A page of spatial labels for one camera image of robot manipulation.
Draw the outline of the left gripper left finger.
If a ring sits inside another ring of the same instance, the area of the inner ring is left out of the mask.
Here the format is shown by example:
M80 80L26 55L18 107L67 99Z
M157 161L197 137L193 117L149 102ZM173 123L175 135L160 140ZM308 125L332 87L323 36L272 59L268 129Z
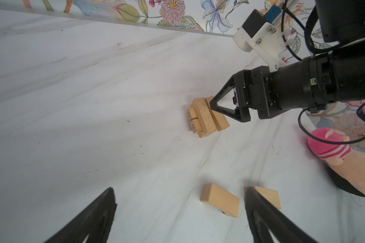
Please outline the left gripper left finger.
M106 243L117 208L114 190L109 187L48 243Z

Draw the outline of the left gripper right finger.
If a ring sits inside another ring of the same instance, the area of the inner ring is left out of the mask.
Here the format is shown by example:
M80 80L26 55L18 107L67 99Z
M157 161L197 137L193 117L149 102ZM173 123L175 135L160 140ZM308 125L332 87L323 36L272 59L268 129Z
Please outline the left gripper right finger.
M272 236L275 236L280 243L316 242L253 187L246 188L244 203L255 243L272 243Z

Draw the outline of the plain wood block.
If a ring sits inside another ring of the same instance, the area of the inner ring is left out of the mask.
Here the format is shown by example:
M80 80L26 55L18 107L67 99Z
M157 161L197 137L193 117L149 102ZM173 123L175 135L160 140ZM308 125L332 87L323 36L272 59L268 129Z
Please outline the plain wood block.
M199 137L207 137L214 132L217 132L217 128L215 122L212 118L212 115L209 111L209 108L206 104L204 98L195 98L192 102L193 107L196 111L199 123L201 125L202 131L198 132Z
M193 105L190 105L187 109L187 115L189 120L197 119L197 113Z
M213 98L214 98L213 96L206 97L205 101L206 101L206 104L209 108L210 114L213 118L213 121L215 123L215 126L216 126L217 130L220 132L222 130L227 129L230 126L230 124L228 123L226 117L223 114L221 114L217 111L213 111L211 109L210 102L212 101Z
M197 119L197 118L190 120L190 126L191 126L193 133L202 132L201 124L199 122L199 119Z

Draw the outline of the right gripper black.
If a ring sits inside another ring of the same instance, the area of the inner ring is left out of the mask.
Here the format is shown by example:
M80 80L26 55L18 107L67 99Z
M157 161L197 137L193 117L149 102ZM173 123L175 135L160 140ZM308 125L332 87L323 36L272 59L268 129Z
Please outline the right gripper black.
M231 90L235 109L218 105ZM211 110L241 123L251 121L250 109L260 119L270 119L288 110L309 108L317 112L334 102L335 84L327 58L309 57L270 72L267 66L243 70L225 83L209 102Z

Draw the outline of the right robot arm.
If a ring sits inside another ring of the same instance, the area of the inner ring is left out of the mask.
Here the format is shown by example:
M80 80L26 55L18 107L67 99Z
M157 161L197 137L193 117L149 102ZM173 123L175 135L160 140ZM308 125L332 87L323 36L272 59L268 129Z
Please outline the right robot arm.
M291 109L316 113L331 103L365 100L365 11L355 1L317 1L303 28L311 56L291 65L280 59L289 45L274 25L287 12L285 6L254 10L238 29L238 47L256 51L266 64L234 74L211 100L213 111L245 123L251 109L270 119Z

